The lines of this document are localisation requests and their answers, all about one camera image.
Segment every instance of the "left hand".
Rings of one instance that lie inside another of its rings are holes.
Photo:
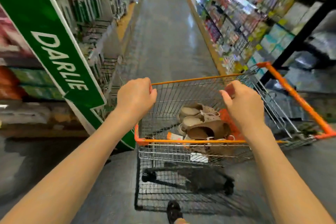
[[[138,122],[153,106],[156,97],[157,91],[149,78],[130,80],[118,92],[117,109]]]

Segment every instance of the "right hand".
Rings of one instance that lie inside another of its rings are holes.
[[[264,103],[256,91],[235,80],[220,93],[229,115],[243,134],[265,126]]]

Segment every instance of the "foot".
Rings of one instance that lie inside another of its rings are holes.
[[[170,200],[167,206],[167,216],[169,224],[174,224],[174,222],[179,219],[183,218],[181,213],[181,207],[176,200]]]

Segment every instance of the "hand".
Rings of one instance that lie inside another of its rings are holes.
[[[220,93],[231,118],[243,134],[265,126],[264,103],[256,91],[236,80]]]
[[[120,112],[141,120],[156,101],[157,91],[153,89],[149,78],[130,80],[122,86],[117,96],[117,107]]]

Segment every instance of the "cart wheel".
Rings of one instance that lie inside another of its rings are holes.
[[[143,182],[150,182],[156,180],[156,172],[149,172],[147,169],[142,171],[141,180]]]
[[[227,196],[230,196],[233,194],[233,188],[235,185],[233,184],[232,180],[227,180],[224,184],[224,193]]]

